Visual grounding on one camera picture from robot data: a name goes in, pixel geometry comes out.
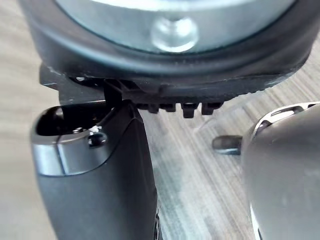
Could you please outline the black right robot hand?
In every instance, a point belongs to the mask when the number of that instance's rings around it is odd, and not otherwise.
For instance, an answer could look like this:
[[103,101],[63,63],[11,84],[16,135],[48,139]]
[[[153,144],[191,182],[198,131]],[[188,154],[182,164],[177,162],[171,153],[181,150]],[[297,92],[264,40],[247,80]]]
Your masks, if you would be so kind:
[[57,90],[30,138],[60,240],[160,240],[158,193],[139,110],[196,108],[287,79],[320,29],[317,0],[21,0]]

